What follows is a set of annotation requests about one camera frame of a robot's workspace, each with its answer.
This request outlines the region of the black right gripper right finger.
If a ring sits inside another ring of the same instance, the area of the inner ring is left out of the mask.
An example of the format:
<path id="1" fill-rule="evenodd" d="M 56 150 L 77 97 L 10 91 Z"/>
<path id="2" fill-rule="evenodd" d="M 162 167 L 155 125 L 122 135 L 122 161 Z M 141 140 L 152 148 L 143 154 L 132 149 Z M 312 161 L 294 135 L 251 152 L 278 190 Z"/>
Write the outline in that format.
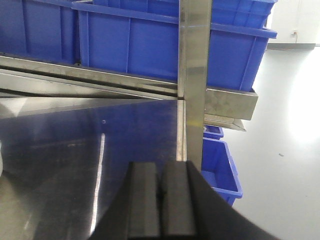
<path id="1" fill-rule="evenodd" d="M 191 161 L 170 161 L 162 176 L 164 240 L 275 240 L 239 214 L 206 182 Z"/>

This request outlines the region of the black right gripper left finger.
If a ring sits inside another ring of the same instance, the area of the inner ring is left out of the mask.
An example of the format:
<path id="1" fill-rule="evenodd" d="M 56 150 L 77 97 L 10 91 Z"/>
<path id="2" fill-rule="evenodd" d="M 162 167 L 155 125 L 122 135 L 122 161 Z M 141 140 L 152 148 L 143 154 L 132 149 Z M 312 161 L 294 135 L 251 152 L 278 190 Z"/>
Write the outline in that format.
<path id="1" fill-rule="evenodd" d="M 158 180 L 153 162 L 130 162 L 118 193 L 91 240 L 159 240 Z"/>

